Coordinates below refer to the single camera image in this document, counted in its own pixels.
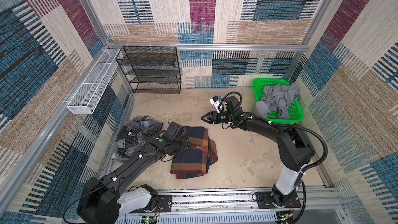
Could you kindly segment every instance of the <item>striped wallpaper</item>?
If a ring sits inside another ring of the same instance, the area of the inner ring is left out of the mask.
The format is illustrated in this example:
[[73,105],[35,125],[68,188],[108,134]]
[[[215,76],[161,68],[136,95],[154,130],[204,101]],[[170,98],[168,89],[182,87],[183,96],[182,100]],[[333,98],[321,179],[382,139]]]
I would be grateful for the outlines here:
[[[90,0],[113,42],[301,44],[322,0]],[[286,52],[179,52],[182,87],[284,77]]]
[[397,0],[333,0],[290,81],[302,123],[328,143],[328,181],[361,224],[398,223],[397,30]]
[[[101,48],[79,0],[0,0],[0,184]],[[102,171],[126,104],[120,78],[102,110],[68,115],[0,223],[61,223],[63,207]]]

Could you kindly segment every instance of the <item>red wire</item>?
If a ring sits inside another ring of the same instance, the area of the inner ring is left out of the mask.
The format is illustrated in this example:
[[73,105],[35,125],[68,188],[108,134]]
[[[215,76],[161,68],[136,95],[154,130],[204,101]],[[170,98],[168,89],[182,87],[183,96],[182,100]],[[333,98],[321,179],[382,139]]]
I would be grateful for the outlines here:
[[291,201],[290,201],[290,204],[292,205],[292,212],[291,212],[291,214],[292,214],[295,211],[295,205]]
[[159,202],[159,209],[156,211],[156,213],[155,213],[155,218],[157,218],[157,217],[159,217],[160,216],[160,210],[162,209],[162,203],[160,203]]

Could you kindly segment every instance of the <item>plastic laundry basket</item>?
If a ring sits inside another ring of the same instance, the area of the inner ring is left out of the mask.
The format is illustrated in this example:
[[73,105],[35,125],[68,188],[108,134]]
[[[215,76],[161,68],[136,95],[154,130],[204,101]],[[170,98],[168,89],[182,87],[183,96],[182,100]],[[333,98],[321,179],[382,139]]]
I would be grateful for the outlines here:
[[[256,101],[259,101],[263,97],[263,90],[265,86],[274,86],[276,84],[290,86],[290,83],[283,79],[276,78],[257,78],[253,81],[254,95],[256,96]],[[302,121],[304,114],[301,110],[300,103],[298,100],[294,101],[293,104],[287,109],[289,112],[290,119],[280,119],[278,118],[278,111],[271,111],[271,113],[266,117],[275,123],[280,124],[293,124]]]

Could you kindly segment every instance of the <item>gray plaid shirt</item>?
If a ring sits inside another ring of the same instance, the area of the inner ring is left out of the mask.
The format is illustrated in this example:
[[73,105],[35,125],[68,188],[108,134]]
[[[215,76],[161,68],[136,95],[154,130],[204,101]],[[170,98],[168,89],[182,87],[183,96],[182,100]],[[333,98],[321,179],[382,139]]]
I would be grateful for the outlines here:
[[141,151],[149,137],[158,133],[163,124],[154,121],[148,116],[135,116],[126,122],[116,136],[117,151],[112,154],[112,159],[126,162],[134,154]]

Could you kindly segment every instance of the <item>concrete floor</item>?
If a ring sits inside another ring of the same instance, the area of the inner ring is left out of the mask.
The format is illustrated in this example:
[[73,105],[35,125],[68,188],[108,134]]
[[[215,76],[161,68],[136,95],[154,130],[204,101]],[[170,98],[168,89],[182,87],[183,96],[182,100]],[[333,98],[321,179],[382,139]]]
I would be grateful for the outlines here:
[[[210,125],[201,120],[203,115],[215,110],[209,102],[210,98],[214,95],[223,97],[231,91],[242,94],[243,111],[253,110],[255,98],[251,87],[182,88],[180,95],[138,94],[132,117],[148,115],[163,122],[163,129],[167,129],[169,119],[184,126],[208,128],[209,137],[217,145],[218,161],[210,166],[208,174],[180,180],[176,179],[176,175],[170,174],[172,161],[159,161],[144,171],[131,186],[149,184],[154,189],[271,187],[282,168],[275,142],[254,132],[239,128],[223,130],[221,124]],[[323,185],[316,168],[306,171],[303,179],[309,186]]]

